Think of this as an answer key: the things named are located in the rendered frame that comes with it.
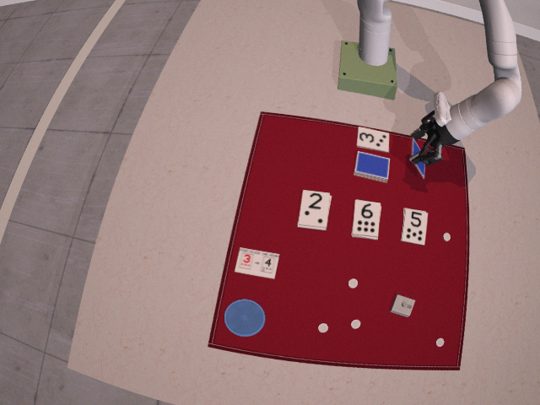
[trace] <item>green block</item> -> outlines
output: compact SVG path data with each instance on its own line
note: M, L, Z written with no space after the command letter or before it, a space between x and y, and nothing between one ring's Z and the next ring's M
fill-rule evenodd
M358 42L342 40L337 88L394 100L397 91L396 50L390 48L384 65L371 66L360 59Z

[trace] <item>red mat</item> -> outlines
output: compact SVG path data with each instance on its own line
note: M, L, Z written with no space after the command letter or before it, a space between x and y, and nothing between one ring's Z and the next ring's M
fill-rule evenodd
M423 179L408 160L410 136L390 132L389 154L357 148L357 136L355 125L261 113L209 347L321 365L459 370L469 251L465 150L445 146L444 160ZM358 151L390 158L387 183L354 175ZM327 230L297 226L303 190L332 195ZM378 240L351 236L355 199L381 203ZM401 241L404 208L428 213L425 246ZM240 248L279 254L275 278L235 272ZM391 313L397 294L416 301L410 317ZM237 300L262 307L260 332L229 330L224 314ZM351 327L354 320L360 327ZM323 323L327 332L319 332Z

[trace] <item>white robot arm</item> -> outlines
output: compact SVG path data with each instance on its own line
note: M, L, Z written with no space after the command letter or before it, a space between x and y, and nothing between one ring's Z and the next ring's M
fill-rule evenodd
M392 13L383 6L389 0L358 0L360 10L359 56L370 65L386 63ZM521 100L521 76L517 65L516 31L504 0L479 0L482 9L489 63L495 81L479 93L450 107L442 93L435 94L435 110L422 119L412 137L428 135L422 150L411 157L415 164L442 160L445 145L468 137L488 122L505 116Z

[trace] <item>gray tile floor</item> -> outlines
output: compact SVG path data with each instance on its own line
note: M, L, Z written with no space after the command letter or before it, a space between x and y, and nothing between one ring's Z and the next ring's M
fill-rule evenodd
M0 202L63 75L112 3L36 0L0 7ZM116 175L197 5L127 0L43 138L0 245L0 405L162 403L67 364ZM518 45L540 113L540 44L518 37Z

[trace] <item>blue disc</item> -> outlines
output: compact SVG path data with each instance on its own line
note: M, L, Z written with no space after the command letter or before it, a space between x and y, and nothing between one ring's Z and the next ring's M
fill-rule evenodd
M225 311L225 325L236 336L243 338L259 333L265 319L262 307L251 300L237 300Z

